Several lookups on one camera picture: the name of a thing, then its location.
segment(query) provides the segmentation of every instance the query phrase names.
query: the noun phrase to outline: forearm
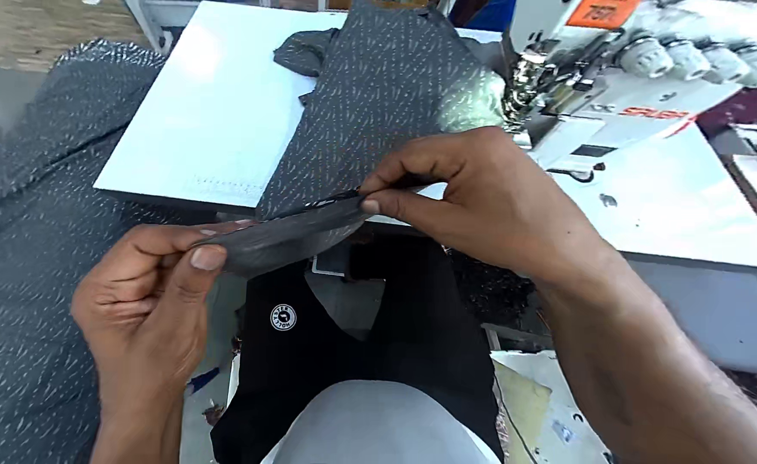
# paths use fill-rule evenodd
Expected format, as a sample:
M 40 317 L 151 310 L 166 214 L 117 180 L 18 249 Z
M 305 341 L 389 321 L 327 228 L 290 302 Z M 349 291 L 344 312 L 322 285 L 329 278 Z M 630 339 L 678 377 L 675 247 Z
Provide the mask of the forearm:
M 601 266 L 608 278 L 538 289 L 562 370 L 605 443 L 631 462 L 757 462 L 757 409 L 617 253 Z
M 91 464 L 177 464 L 183 396 L 104 411 Z

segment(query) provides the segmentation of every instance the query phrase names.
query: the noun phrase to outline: wooden floor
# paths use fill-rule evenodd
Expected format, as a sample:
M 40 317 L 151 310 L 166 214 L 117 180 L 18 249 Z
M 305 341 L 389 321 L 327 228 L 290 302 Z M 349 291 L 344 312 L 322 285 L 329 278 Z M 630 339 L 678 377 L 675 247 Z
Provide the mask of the wooden floor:
M 147 45 L 122 0 L 0 0 L 0 68 L 46 71 L 64 50 L 97 37 Z

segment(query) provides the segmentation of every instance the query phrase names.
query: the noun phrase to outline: hand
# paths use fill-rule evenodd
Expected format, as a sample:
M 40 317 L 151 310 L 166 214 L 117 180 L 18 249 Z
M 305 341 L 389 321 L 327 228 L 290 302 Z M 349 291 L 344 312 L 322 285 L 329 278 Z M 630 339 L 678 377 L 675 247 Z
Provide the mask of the hand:
M 72 315 L 95 358 L 104 419 L 183 397 L 204 352 L 205 299 L 227 258 L 218 245 L 189 247 L 245 226 L 135 227 L 78 285 Z
M 389 189 L 404 174 L 447 181 L 442 201 Z M 364 180 L 362 208 L 443 245 L 528 277 L 576 279 L 619 255 L 576 204 L 502 129 L 413 140 Z

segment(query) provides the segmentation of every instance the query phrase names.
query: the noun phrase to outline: industrial sewing machine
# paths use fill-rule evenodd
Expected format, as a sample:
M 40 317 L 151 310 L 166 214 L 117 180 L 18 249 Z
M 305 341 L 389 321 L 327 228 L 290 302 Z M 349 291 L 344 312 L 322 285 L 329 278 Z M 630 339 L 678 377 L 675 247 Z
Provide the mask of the industrial sewing machine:
M 757 88 L 757 3 L 518 0 L 504 33 L 506 129 L 590 182 L 609 153 Z

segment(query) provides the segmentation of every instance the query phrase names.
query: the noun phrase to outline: white circular logo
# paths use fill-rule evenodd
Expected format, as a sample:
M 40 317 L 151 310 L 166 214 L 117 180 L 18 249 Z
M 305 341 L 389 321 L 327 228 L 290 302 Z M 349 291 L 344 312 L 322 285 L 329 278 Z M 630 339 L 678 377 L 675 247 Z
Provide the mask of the white circular logo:
M 290 330 L 295 325 L 295 310 L 290 305 L 278 305 L 270 314 L 270 322 L 276 330 Z

